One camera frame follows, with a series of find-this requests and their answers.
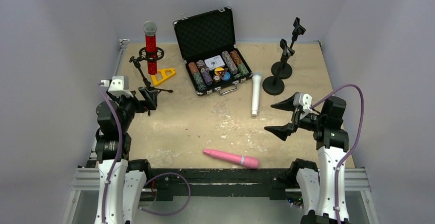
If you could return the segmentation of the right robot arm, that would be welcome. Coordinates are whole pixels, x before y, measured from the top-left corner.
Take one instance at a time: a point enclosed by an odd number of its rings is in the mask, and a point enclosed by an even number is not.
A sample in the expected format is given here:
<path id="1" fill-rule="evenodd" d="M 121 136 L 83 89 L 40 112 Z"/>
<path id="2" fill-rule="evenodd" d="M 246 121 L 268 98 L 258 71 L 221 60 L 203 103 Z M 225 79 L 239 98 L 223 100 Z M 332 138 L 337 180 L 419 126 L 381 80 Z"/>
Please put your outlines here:
<path id="1" fill-rule="evenodd" d="M 345 197 L 345 155 L 349 150 L 348 133 L 342 129 L 346 101 L 326 98 L 320 114 L 311 107 L 312 97 L 296 92 L 276 104 L 274 109 L 293 112 L 284 126 L 267 126 L 281 140 L 298 129 L 313 132 L 319 164 L 297 158 L 285 172 L 285 179 L 301 189 L 305 214 L 301 223 L 349 223 Z"/>

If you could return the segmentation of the red glitter microphone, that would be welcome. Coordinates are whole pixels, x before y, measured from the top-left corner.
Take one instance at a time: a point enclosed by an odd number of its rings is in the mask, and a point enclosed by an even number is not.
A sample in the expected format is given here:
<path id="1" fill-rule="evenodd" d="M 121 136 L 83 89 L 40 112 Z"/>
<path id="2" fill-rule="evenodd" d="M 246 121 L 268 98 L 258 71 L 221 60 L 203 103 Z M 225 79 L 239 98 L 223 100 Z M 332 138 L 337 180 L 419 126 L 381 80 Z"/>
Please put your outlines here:
<path id="1" fill-rule="evenodd" d="M 148 73 L 150 75 L 155 75 L 157 73 L 157 63 L 154 60 L 157 58 L 157 47 L 156 47 L 156 23 L 152 21 L 146 21 L 143 24 L 143 31 L 145 33 L 145 43 L 146 43 L 146 57 Z"/>

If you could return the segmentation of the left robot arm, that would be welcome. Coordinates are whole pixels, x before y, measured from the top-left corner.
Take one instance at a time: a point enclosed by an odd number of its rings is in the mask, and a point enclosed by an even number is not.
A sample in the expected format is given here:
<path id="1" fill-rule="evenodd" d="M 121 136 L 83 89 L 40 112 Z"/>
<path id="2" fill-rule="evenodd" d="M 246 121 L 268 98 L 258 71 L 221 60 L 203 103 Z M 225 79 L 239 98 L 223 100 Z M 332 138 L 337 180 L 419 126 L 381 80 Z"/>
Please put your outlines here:
<path id="1" fill-rule="evenodd" d="M 133 223 L 138 211 L 150 164 L 146 159 L 129 159 L 131 137 L 127 131 L 136 114 L 156 110 L 158 92 L 140 87 L 139 93 L 142 100 L 135 91 L 119 97 L 100 93 L 104 100 L 96 108 L 99 194 L 95 223 Z"/>

